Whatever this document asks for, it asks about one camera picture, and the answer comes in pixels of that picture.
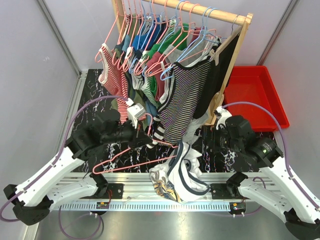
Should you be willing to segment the purple black striped tank top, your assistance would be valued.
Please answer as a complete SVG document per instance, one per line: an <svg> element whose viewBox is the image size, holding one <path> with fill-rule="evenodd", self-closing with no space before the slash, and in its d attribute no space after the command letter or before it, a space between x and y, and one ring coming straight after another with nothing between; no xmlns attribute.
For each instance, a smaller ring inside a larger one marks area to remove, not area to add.
<svg viewBox="0 0 320 240"><path fill-rule="evenodd" d="M178 62L172 65L168 98L158 110L165 142L176 144L186 133L210 70L209 58L193 66L182 66Z"/></svg>

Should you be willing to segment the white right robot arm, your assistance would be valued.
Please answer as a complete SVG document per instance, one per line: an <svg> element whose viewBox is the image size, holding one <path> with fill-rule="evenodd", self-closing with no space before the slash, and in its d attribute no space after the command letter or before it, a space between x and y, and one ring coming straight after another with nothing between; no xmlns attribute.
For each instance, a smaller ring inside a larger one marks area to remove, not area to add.
<svg viewBox="0 0 320 240"><path fill-rule="evenodd" d="M243 172L237 171L225 186L211 185L213 196L250 199L274 215L299 240L320 238L320 200L312 194L294 171L286 165L277 144L258 137L248 120L223 109L216 114L213 130L205 138L212 151L231 150L264 173L281 191L281 195L259 186Z"/></svg>

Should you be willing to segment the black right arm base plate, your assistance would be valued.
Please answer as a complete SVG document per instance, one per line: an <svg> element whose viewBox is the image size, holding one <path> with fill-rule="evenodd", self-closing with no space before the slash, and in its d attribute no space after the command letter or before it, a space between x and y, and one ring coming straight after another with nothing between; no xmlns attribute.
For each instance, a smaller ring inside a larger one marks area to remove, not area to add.
<svg viewBox="0 0 320 240"><path fill-rule="evenodd" d="M240 200L240 195L231 195L226 183L212 183L210 185L211 198L213 200Z"/></svg>

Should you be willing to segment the pink wire hanger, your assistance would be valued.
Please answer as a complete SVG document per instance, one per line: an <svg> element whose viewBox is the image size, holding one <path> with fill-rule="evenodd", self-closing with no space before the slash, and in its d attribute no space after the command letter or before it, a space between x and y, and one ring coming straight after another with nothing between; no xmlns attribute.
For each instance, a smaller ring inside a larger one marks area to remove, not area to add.
<svg viewBox="0 0 320 240"><path fill-rule="evenodd" d="M94 174L114 172L145 173L150 168L170 159L170 154L176 149L176 145L159 141L153 148L141 146L127 148L114 153L111 159L98 162L93 168Z"/></svg>

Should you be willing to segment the white navy-trimmed tank top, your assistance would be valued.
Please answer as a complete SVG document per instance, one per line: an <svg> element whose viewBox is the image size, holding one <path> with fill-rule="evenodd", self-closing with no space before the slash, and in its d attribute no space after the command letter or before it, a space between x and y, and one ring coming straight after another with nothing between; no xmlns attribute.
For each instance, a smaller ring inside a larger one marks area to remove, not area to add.
<svg viewBox="0 0 320 240"><path fill-rule="evenodd" d="M199 157L202 154L192 148L192 144L198 139L198 130L208 119L204 114L198 119L192 119L186 132L175 139L175 146L169 158L149 169L149 177L154 191L162 198L177 202L193 202L209 192L207 183L200 180Z"/></svg>

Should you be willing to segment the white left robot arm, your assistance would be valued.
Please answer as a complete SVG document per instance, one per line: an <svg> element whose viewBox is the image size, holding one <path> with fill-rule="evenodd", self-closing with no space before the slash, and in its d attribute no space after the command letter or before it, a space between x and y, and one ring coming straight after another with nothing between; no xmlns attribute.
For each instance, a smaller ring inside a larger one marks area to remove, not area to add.
<svg viewBox="0 0 320 240"><path fill-rule="evenodd" d="M127 143L140 147L152 143L142 129L142 116L129 115L124 123L105 120L76 130L63 143L59 152L37 173L18 185L9 184L3 192L13 205L14 222L34 225L56 207L87 197L101 199L109 191L109 183L101 173L90 173L82 180L63 187L57 183L68 173L87 162L108 144Z"/></svg>

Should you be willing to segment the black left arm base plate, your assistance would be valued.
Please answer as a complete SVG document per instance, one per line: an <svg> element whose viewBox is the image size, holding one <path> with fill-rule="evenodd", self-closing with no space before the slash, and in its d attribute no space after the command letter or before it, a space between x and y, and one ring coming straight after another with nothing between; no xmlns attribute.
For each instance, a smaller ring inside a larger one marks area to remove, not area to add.
<svg viewBox="0 0 320 240"><path fill-rule="evenodd" d="M108 183L97 195L100 199L108 199L111 196L112 199L120 200L123 198L124 184L123 183Z"/></svg>

